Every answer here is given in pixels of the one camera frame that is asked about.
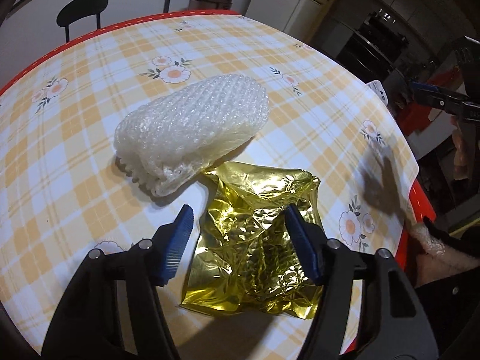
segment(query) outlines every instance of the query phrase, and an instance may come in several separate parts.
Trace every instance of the gold foil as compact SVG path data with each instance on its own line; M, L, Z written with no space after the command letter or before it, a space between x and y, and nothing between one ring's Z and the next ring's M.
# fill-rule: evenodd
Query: gold foil
M320 180L300 169L237 162L204 173L217 193L201 223L182 306L210 315L253 308L313 318L322 288L305 277L281 213L295 203L321 226Z

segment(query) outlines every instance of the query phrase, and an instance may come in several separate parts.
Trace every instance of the refrigerator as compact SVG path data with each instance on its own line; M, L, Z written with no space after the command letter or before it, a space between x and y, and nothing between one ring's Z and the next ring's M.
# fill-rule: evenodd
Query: refrigerator
M251 0L246 17L303 40L329 0Z

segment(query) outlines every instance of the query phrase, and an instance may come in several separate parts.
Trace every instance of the bubble wrap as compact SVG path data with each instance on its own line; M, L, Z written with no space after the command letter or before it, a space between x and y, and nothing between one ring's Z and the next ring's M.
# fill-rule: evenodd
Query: bubble wrap
M266 90L234 74L214 76L129 113L115 130L120 162L166 196L253 137L268 120Z

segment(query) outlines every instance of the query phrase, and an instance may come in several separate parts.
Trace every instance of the tablecloth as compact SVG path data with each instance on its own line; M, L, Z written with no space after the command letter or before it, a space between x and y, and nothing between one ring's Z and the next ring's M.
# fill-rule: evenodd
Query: tablecloth
M195 227L159 297L181 356L293 359L311 321L248 312L213 319L184 310L182 284L208 188L195 181L151 199L116 164L128 112L216 74L267 89L270 119L236 161L303 168L321 180L328 237L354 250L397 250L417 163L380 99L318 51L232 12L162 14L112 25L53 50L0 92L0 301L41 349L63 290L86 253L126 250L184 203ZM356 335L355 283L344 340Z

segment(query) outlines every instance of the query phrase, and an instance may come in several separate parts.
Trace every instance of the table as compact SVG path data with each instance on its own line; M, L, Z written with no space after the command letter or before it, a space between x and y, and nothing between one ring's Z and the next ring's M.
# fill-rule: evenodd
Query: table
M193 236L177 276L158 290L181 356L296 357L311 321L260 312L213 319L177 307L208 189L195 182L152 200L116 165L113 134L128 112L226 73L255 78L270 98L268 123L236 160L309 170L321 180L328 237L395 254L404 219L414 220L418 166L369 88L307 45L231 11L130 20L53 50L0 92L0 301L37 351L90 249L126 250L187 203ZM355 283L344 350L360 302Z

